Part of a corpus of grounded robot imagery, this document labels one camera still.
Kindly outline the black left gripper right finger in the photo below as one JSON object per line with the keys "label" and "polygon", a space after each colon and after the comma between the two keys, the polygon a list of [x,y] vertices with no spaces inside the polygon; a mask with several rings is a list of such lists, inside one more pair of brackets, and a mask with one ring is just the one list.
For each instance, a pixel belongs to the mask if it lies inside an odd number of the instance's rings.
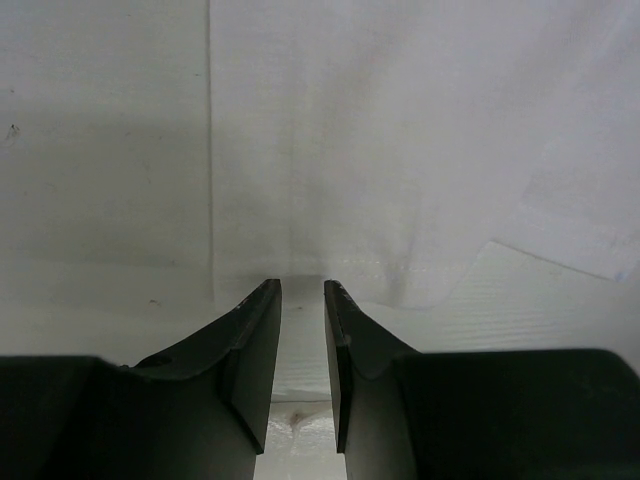
{"label": "black left gripper right finger", "polygon": [[324,285],[351,479],[635,479],[639,379],[601,349],[422,353]]}

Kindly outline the white tank top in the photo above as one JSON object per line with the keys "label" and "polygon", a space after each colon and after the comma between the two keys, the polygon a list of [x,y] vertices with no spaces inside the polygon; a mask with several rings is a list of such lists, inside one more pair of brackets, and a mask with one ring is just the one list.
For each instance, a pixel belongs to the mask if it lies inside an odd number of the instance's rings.
{"label": "white tank top", "polygon": [[498,242],[639,263],[635,1],[214,1],[212,286],[445,300]]}

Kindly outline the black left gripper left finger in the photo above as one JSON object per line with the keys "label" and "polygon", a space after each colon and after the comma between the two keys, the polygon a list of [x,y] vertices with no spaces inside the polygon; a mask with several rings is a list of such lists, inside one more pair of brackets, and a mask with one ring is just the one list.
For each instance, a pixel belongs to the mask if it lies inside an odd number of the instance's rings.
{"label": "black left gripper left finger", "polygon": [[269,279],[134,366],[1,360],[5,479],[250,479],[264,451],[281,323]]}

